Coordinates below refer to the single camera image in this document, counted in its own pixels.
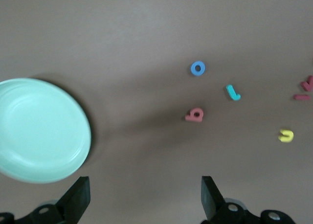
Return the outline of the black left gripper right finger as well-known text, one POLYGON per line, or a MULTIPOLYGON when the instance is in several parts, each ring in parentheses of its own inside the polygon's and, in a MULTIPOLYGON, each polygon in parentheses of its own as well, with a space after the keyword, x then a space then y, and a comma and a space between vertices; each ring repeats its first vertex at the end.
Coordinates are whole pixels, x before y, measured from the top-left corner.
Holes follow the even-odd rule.
POLYGON ((206 215, 203 224, 293 224, 295 221, 278 210, 264 210, 260 216, 248 211, 239 200, 224 198, 211 176, 201 178, 201 203, 206 215))

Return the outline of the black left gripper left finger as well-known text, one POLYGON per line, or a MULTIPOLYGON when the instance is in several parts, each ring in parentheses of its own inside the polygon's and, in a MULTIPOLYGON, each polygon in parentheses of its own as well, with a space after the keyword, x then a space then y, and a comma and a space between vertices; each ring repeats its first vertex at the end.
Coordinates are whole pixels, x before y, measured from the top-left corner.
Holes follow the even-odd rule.
POLYGON ((55 203, 37 207, 15 219, 12 213, 0 214, 2 224, 76 224, 90 204, 89 177, 80 177, 55 203))

